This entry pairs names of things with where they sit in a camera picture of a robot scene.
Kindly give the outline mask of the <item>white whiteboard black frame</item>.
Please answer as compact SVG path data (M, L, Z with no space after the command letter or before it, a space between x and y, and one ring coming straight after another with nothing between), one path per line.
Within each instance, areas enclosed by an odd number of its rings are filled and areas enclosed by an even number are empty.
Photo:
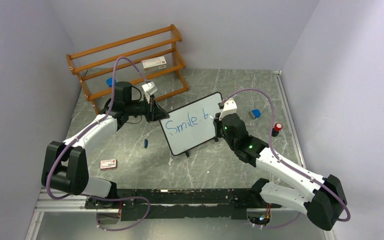
M222 94L214 92L169 112L160 126L174 156L181 155L216 136L213 118L221 112Z

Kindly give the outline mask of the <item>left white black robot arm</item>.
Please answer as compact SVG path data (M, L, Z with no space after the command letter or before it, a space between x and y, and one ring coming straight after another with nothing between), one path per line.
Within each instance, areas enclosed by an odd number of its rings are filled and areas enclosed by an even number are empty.
M52 141L46 148L41 183L48 195L57 200L51 190L64 192L64 196L93 196L106 208L114 207L119 200L116 183L89 175L87 157L104 140L115 134L130 117L143 116L147 122L169 118L157 104L158 90L154 82L142 85L144 96L132 99L130 82L112 85L113 94L95 119L79 133L63 142Z

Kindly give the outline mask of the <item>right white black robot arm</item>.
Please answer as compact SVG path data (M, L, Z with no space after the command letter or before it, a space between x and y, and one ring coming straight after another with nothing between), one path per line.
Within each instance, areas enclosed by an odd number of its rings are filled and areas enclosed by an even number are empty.
M216 137L223 138L239 160L272 173L288 185L260 179L252 186L250 202L255 207L268 203L293 209L316 227L332 230L348 204L340 179L311 172L272 151L268 143L248 133L236 113L220 116L217 113L213 118Z

